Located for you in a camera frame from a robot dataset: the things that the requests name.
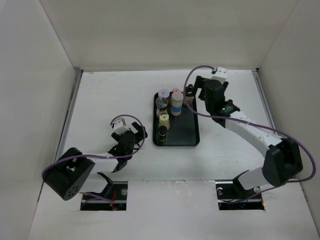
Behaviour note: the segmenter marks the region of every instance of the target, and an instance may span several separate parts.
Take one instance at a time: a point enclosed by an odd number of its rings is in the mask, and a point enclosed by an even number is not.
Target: blue label
[[[174,112],[174,113],[180,112],[181,109],[182,109],[182,105],[181,106],[172,106],[171,105],[171,111]]]

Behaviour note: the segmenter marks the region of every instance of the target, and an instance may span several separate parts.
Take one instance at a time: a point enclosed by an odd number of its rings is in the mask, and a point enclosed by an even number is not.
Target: white backdrop
[[[75,71],[38,0],[0,1],[0,239],[25,240]]]
[[[300,139],[320,163],[320,1],[300,0],[260,70],[275,125]],[[311,172],[303,155],[302,176]],[[320,230],[320,174],[302,186]]]
[[[75,67],[258,68],[298,0],[40,0]]]

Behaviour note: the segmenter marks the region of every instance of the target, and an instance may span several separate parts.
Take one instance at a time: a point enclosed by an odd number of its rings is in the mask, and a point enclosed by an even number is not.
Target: yellow cap
[[[166,124],[169,122],[169,114],[168,113],[161,113],[159,116],[159,122],[162,124]]]

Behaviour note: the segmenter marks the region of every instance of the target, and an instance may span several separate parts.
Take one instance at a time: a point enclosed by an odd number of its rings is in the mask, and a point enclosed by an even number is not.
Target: cylindrical container
[[[185,87],[185,96],[186,96],[186,101],[189,103],[189,105],[192,106],[192,103],[194,102],[194,96],[191,96],[192,95],[192,89],[193,89],[193,85],[192,84],[189,84],[188,86]]]
[[[155,100],[156,105],[156,116],[159,118],[161,113],[168,113],[167,107],[168,107],[168,100],[164,97],[158,97]]]
[[[179,88],[173,88],[173,89],[171,90],[170,96],[169,96],[169,99],[168,99],[168,102],[169,102],[170,105],[171,105],[171,96],[172,96],[172,94],[175,93],[175,92],[181,92],[181,91],[180,91]]]
[[[179,116],[182,110],[182,102],[184,95],[180,91],[176,91],[171,96],[171,114],[173,116]]]
[[[170,92],[168,89],[160,89],[158,91],[158,97],[168,99],[170,96]]]
[[[165,142],[167,140],[167,128],[166,126],[159,127],[159,140]]]
[[[167,130],[170,129],[170,122],[169,122],[169,114],[168,113],[161,113],[159,117],[159,128],[161,126],[165,126]]]

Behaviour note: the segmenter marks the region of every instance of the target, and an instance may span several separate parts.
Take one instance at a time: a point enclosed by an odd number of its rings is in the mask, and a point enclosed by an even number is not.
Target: white panel
[[[43,188],[29,240],[318,240],[298,183],[263,193],[265,211],[219,211],[213,181],[130,181],[126,211],[79,211]]]
[[[0,239],[28,237],[75,77],[37,0],[0,3]]]
[[[90,69],[258,68],[298,0],[41,0]]]
[[[276,126],[300,139],[320,163],[320,1],[300,0],[259,74]],[[311,172],[303,155],[302,176]],[[303,184],[320,230],[320,174]]]

